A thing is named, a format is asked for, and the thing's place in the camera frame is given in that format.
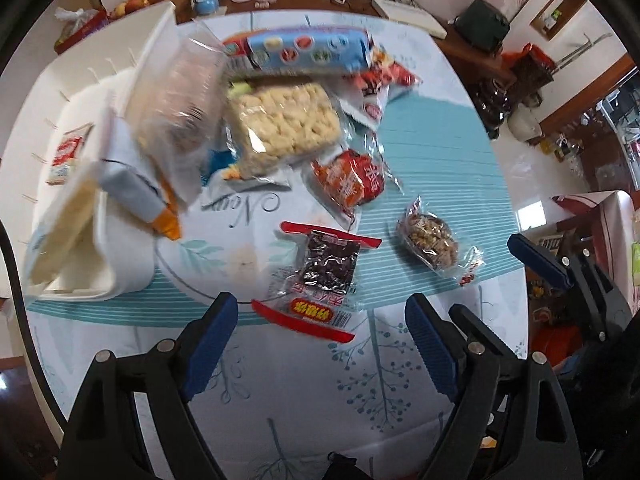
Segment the clear bag puffed corn snacks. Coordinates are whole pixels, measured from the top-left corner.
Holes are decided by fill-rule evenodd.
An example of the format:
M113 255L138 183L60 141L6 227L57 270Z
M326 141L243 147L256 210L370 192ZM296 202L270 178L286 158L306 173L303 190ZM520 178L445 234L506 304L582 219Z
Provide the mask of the clear bag puffed corn snacks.
M260 87L234 96L227 120L243 179L316 156L345 135L338 109L316 82Z

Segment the white set-top box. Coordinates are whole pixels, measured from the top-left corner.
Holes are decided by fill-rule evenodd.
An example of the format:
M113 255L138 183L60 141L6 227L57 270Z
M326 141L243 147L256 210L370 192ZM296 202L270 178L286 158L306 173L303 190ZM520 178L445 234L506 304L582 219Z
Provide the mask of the white set-top box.
M447 37L446 28L432 14L417 6L392 0L372 0L372 6L382 18L423 29L436 39L444 40Z

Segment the green snack packet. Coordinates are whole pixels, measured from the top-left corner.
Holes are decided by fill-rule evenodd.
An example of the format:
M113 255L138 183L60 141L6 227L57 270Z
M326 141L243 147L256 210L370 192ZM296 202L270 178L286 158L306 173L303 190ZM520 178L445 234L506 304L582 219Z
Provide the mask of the green snack packet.
M237 96L242 96L253 91L252 86L246 81L235 81L230 84L227 92L229 99L234 99Z

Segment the red gift bag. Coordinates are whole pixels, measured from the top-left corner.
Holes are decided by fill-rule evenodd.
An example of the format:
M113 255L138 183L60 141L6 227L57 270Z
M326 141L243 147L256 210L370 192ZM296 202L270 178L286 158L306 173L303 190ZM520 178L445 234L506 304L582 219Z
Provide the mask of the red gift bag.
M503 52L501 57L515 77L508 89L512 103L523 101L553 80L555 62L536 44L526 44L521 51Z

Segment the red white cookie packet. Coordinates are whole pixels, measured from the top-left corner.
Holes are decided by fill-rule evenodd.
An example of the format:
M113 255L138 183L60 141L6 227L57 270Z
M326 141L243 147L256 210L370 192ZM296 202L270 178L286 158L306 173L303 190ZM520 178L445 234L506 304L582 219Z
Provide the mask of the red white cookie packet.
M48 185L60 185L66 182L74 171L92 129L93 123L87 122L85 125L68 130L62 135L50 165L46 180Z

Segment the dark dates red-trim packet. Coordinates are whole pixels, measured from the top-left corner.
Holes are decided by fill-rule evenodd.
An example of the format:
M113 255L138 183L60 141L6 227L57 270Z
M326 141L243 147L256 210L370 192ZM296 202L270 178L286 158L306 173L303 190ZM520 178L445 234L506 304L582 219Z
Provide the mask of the dark dates red-trim packet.
M295 263L271 273L267 297L253 311L272 324L336 344L355 338L358 258L382 240L318 224L283 221L282 234L297 243Z

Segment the white round pot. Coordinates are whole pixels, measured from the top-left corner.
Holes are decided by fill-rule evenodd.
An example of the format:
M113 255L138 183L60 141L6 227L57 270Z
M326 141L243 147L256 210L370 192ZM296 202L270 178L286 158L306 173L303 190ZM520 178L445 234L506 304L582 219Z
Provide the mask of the white round pot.
M522 103L518 103L506 120L512 136L520 142L528 142L542 136L540 123L532 110Z

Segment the clear nut cluster packet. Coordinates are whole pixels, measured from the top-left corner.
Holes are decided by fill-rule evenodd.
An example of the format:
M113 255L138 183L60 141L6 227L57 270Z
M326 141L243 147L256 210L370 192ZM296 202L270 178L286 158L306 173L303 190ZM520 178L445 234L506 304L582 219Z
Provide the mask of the clear nut cluster packet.
M407 206L396 224L401 243L432 272L465 286L484 266L484 252L426 208L421 196Z

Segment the white plastic storage bin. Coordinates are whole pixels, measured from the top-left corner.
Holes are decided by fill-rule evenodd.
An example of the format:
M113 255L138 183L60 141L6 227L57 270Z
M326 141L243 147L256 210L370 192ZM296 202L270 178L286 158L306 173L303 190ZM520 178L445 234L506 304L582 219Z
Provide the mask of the white plastic storage bin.
M38 76L1 164L1 221L28 302L105 301L148 286L152 228L100 180L132 170L161 189L132 135L177 51L175 7L154 4L66 50Z

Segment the dark ceramic jar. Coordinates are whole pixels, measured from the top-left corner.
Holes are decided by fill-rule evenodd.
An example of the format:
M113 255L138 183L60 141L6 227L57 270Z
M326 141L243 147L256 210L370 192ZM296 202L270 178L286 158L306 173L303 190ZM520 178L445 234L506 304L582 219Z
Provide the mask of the dark ceramic jar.
M506 87L497 79L484 78L472 88L471 100L488 138L498 139L499 129L514 107Z

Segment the white red apple chips bag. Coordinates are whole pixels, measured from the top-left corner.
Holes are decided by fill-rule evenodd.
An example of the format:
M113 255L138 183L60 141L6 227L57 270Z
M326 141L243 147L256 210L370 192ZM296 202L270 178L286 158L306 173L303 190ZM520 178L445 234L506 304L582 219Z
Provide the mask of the white red apple chips bag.
M393 55L374 47L371 64L364 72L350 74L336 90L344 112L373 131L381 125L388 102L422 84L422 79Z

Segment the blue red biscuit package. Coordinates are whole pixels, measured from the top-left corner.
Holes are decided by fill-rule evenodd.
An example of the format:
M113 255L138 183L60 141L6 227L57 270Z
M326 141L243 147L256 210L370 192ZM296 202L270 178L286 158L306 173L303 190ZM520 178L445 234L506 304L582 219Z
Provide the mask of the blue red biscuit package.
M247 77L359 73L373 49L365 29L333 25L259 29L222 44L232 72Z

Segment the orange red snack packet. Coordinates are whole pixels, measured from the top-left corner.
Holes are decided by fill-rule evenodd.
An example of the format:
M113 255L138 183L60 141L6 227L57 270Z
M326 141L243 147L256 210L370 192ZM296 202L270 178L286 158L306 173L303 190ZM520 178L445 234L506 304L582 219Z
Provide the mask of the orange red snack packet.
M311 171L322 192L345 212L372 202L385 188L380 165L354 150L341 152L326 164L313 160Z

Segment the clear bag brown cookies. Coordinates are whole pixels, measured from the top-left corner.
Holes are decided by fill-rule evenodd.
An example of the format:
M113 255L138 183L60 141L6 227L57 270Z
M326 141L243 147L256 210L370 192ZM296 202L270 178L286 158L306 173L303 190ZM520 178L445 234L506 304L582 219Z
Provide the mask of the clear bag brown cookies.
M203 23L160 34L144 52L126 108L142 151L183 206L201 193L201 168L227 105L229 59Z

